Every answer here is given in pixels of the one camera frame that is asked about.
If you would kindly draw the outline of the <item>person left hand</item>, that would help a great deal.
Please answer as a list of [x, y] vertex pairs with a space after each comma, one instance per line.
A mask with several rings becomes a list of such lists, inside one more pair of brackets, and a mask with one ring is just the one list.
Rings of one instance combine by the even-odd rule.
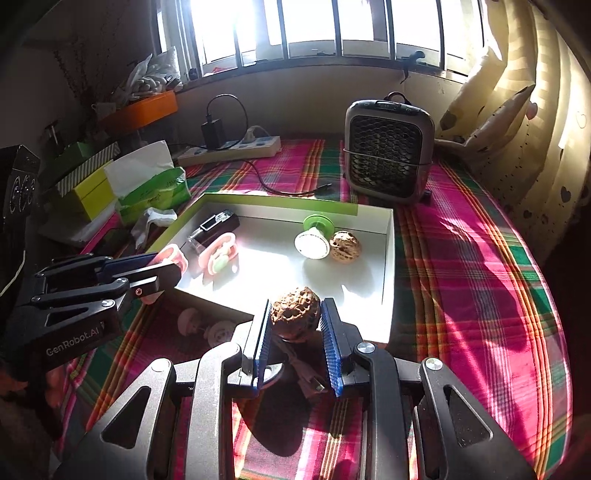
[[[63, 402], [65, 377], [65, 367], [59, 366], [47, 372], [43, 381], [36, 379], [42, 386], [46, 403], [52, 409], [57, 409]], [[3, 399], [7, 399], [11, 394], [24, 392], [29, 384], [30, 381], [14, 379], [4, 366], [1, 367], [0, 393]]]

